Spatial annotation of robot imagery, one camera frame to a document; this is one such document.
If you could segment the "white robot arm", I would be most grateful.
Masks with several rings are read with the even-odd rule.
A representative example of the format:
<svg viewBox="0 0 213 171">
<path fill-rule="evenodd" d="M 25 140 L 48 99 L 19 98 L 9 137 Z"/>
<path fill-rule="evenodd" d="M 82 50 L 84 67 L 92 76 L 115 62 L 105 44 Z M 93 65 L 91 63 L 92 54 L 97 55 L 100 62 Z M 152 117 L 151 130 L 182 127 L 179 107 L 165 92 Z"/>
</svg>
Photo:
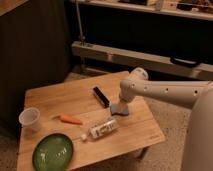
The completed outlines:
<svg viewBox="0 0 213 171">
<path fill-rule="evenodd" d="M 181 171 L 213 171 L 213 81 L 149 81 L 135 68 L 120 82 L 120 100 L 147 96 L 191 109 Z"/>
</svg>

